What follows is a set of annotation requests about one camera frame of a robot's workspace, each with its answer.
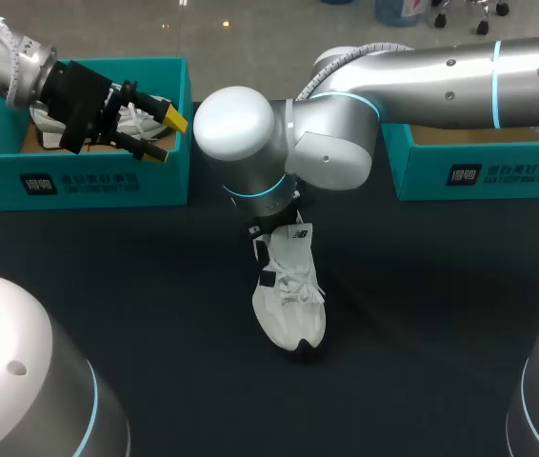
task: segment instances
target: stool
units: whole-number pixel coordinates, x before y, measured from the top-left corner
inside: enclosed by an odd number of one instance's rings
[[[437,15],[434,20],[434,26],[437,29],[442,29],[448,23],[448,18],[446,16],[446,8],[451,3],[452,0],[431,0],[433,8],[441,6],[441,12]],[[479,5],[483,8],[483,20],[477,26],[477,34],[487,35],[489,32],[489,0],[464,0],[467,3],[472,3],[473,5]],[[506,16],[509,14],[509,5],[505,0],[498,0],[496,4],[496,14],[499,16]]]

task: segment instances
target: logo on box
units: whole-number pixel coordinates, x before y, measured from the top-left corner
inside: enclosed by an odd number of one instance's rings
[[[481,173],[481,164],[452,165],[447,186],[474,186]]]
[[[56,195],[58,190],[47,173],[22,173],[20,180],[28,195]]]

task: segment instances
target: robotic arm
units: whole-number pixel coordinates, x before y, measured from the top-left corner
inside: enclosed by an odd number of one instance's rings
[[[295,100],[227,88],[198,110],[199,146],[236,205],[254,216],[288,205],[294,175],[325,189],[362,185],[380,123],[539,126],[539,38],[435,50],[336,48],[318,58],[313,74]]]
[[[119,109],[133,103],[155,121],[185,132],[187,121],[174,104],[158,101],[124,82],[110,92],[111,80],[70,61],[56,60],[55,49],[16,32],[0,19],[0,96],[13,108],[48,106],[48,115],[66,125],[60,147],[78,153],[92,143],[126,149],[137,159],[165,162],[165,150],[117,131]]]

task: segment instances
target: caster wheel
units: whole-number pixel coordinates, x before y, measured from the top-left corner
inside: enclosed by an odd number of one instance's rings
[[[481,21],[479,26],[477,26],[478,35],[487,35],[489,32],[489,23],[488,21]]]
[[[496,5],[496,14],[498,14],[499,16],[506,16],[507,14],[509,14],[509,5],[507,5],[506,3],[499,3],[498,5]]]
[[[434,20],[434,26],[437,29],[442,29],[444,26],[448,24],[448,18],[447,16],[441,12],[437,15],[437,18]]]

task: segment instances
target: tiled floor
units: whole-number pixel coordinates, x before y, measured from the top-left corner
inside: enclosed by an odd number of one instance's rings
[[[319,0],[0,0],[0,15],[13,29],[54,44],[62,57],[185,55],[196,100],[233,85],[268,98],[292,97],[306,85],[315,58],[339,45],[391,41],[428,48],[539,36],[539,1],[509,0],[510,15],[493,14],[486,37],[472,32],[480,10],[464,0],[453,3],[444,30],[430,26],[434,15],[413,28],[386,27],[373,19],[373,0],[342,6]]]

